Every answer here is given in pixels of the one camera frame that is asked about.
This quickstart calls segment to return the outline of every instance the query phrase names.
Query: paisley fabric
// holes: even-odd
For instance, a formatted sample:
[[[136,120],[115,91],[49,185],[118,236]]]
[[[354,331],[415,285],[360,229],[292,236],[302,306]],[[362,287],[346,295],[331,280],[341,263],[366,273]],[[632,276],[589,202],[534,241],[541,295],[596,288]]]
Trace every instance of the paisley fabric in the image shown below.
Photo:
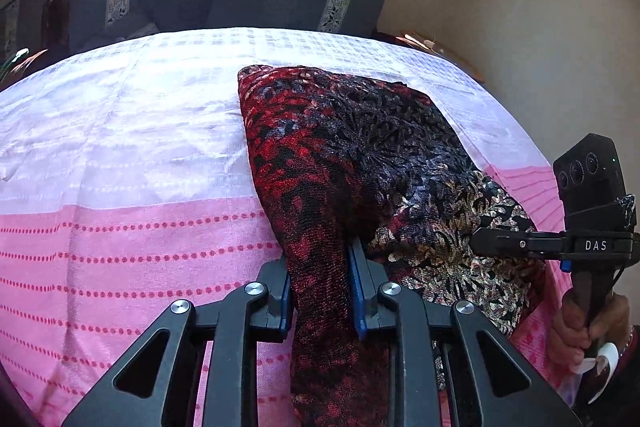
[[[478,227],[534,225],[426,95],[304,66],[250,66],[239,98],[255,188],[298,309],[291,391],[302,426],[386,421],[385,346],[359,342],[351,323],[352,237],[391,280],[442,304],[468,299],[513,332],[544,265],[482,259],[468,240]]]

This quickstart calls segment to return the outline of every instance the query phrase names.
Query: patterned scarf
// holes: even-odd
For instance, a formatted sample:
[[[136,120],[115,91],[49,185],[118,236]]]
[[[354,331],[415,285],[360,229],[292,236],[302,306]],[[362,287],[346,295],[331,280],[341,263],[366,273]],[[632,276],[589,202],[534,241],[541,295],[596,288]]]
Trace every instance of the patterned scarf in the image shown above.
[[[303,427],[384,425],[386,348],[356,336],[345,242],[360,237],[391,280],[441,304],[468,299],[510,335],[544,265],[475,257],[468,241],[478,227],[534,225],[421,92],[304,66],[238,78],[255,188],[298,309],[296,415]]]

